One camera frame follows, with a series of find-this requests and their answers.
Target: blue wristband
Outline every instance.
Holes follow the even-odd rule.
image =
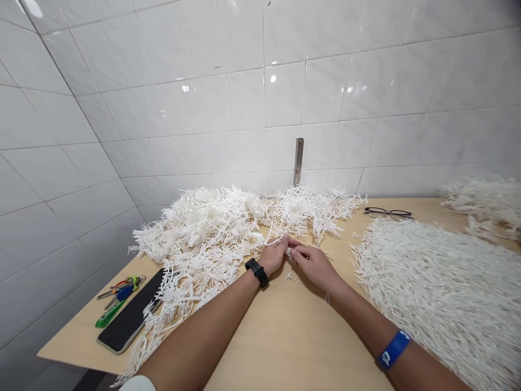
[[[391,369],[410,341],[411,337],[405,331],[399,330],[384,352],[378,357],[378,362],[382,368],[385,370]]]

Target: metal bracket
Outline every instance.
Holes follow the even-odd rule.
[[[297,145],[295,148],[295,170],[293,171],[293,186],[300,185],[300,175],[302,174],[302,156],[304,154],[304,139],[297,138]]]

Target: green key fob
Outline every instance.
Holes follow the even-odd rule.
[[[99,329],[104,328],[118,313],[119,309],[125,302],[126,299],[116,301],[112,306],[110,306],[110,308],[107,311],[105,311],[103,315],[101,315],[101,317],[96,322],[95,326]]]

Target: smartphone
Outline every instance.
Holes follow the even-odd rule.
[[[134,297],[129,298],[132,300],[98,336],[99,344],[116,355],[127,350],[145,325],[143,310],[151,302],[152,313],[159,307],[160,300],[156,299],[156,294],[161,286],[164,272],[164,269],[159,270],[148,284],[140,288]]]

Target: pile of white plastic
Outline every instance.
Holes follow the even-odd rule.
[[[521,235],[521,184],[498,175],[462,178],[442,188],[446,201],[455,212],[468,215],[467,232],[494,241],[495,237],[518,238]],[[500,235],[499,224],[509,229]]]
[[[387,219],[375,219],[352,250],[370,301],[472,389],[519,389],[519,254]]]
[[[162,263],[169,272],[158,297],[157,314],[146,314],[145,333],[132,350],[127,371],[116,384],[128,380],[154,352],[164,332],[199,309],[237,278],[245,257],[258,256],[270,236],[303,236],[313,225],[316,239],[338,235],[335,222],[351,217],[364,200],[337,189],[317,193],[307,187],[290,188],[261,199],[235,187],[186,191],[162,220],[134,231],[139,254]],[[270,228],[265,239],[259,226]]]

